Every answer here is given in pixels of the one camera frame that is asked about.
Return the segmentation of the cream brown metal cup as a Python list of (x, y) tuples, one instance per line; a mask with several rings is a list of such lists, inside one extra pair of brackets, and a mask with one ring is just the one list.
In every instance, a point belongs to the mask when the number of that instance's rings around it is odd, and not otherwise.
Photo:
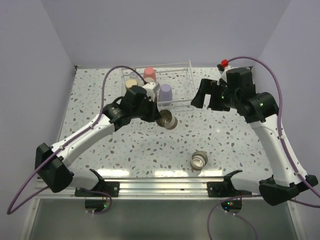
[(133, 86), (138, 86), (138, 81), (136, 79), (130, 78), (128, 80), (126, 80), (124, 86), (125, 89), (128, 91), (130, 88), (132, 88)]

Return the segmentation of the beige plastic cup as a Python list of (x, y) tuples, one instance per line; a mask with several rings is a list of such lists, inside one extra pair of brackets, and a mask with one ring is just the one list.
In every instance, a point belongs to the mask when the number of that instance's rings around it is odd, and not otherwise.
[(144, 78), (145, 84), (147, 83), (155, 83), (156, 81), (152, 77), (146, 77)]

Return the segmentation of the clear plastic cup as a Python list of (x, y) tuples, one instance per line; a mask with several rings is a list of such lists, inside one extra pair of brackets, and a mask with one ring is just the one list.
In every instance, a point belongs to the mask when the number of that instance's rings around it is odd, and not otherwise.
[(129, 74), (129, 77), (131, 78), (131, 79), (138, 79), (138, 75), (135, 73), (135, 72), (131, 72), (130, 74)]

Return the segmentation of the purple plastic cup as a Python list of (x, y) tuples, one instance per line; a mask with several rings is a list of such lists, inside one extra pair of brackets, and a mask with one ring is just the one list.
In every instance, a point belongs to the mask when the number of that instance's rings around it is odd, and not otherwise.
[(163, 106), (169, 106), (172, 100), (173, 100), (172, 87), (169, 84), (165, 83), (160, 87), (158, 102)]

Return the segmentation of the red plastic cup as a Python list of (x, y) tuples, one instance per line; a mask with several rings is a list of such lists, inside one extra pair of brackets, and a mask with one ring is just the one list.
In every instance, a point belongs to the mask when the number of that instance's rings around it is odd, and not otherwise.
[(153, 67), (151, 66), (148, 66), (144, 69), (144, 72), (143, 72), (143, 78), (151, 78), (153, 79), (153, 81), (156, 81), (157, 78), (156, 78), (156, 71), (154, 70)]

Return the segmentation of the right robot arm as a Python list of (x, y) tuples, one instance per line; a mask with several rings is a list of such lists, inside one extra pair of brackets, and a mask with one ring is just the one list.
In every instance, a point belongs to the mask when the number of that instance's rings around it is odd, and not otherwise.
[(256, 179), (241, 170), (227, 174), (222, 185), (227, 196), (235, 196), (239, 191), (257, 193), (269, 205), (276, 206), (318, 185), (317, 177), (302, 167), (286, 137), (275, 98), (268, 92), (256, 92), (249, 68), (225, 70), (219, 80), (201, 79), (191, 105), (203, 108), (206, 95), (210, 96), (209, 109), (235, 109), (244, 117), (262, 144), (272, 169), (267, 179)]

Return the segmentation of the left round controller board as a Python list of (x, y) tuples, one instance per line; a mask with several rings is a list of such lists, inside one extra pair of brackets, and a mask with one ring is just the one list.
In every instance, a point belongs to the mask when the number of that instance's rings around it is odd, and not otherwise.
[(101, 212), (107, 207), (107, 201), (104, 199), (86, 199), (84, 201), (84, 207), (88, 212)]

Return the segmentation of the round controller board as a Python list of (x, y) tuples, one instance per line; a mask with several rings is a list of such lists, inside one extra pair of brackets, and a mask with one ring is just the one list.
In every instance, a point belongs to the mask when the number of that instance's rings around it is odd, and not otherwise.
[(88, 212), (101, 212), (107, 207), (107, 201), (104, 199), (86, 199), (84, 201), (84, 207)]
[(221, 202), (220, 205), (224, 211), (237, 214), (241, 211), (243, 203), (241, 200), (236, 199)]

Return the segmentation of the right round controller board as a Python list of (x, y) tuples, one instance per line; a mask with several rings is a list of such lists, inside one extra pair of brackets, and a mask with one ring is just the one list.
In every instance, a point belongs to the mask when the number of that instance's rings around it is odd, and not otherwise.
[(221, 202), (220, 205), (224, 211), (237, 214), (241, 211), (243, 203), (241, 200), (236, 199)]

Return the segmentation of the aluminium front rail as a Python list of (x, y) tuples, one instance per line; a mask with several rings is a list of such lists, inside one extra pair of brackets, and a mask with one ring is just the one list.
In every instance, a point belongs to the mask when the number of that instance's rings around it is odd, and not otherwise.
[[(259, 181), (256, 178), (245, 180), (243, 172), (234, 175), (231, 179), (236, 190), (259, 192)], [(158, 177), (158, 178), (105, 178), (106, 182), (119, 183), (118, 196), (112, 196), (116, 200), (206, 200), (209, 198), (207, 183), (222, 183), (222, 176), (214, 177)], [(76, 189), (67, 187), (64, 190), (53, 193), (46, 189), (36, 195), (38, 199), (85, 199), (76, 197)]]

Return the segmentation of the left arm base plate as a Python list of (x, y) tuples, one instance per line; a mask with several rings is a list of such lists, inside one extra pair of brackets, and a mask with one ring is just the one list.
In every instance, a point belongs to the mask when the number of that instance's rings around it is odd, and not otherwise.
[(118, 181), (100, 182), (91, 190), (77, 188), (74, 195), (76, 197), (105, 197), (108, 194), (110, 197), (118, 197), (120, 191), (120, 183)]

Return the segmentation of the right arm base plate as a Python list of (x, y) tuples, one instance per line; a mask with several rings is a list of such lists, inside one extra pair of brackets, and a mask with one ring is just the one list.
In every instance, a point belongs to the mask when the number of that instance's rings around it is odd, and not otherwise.
[(209, 198), (231, 198), (236, 196), (252, 195), (246, 190), (236, 190), (229, 180), (208, 181), (206, 183)]

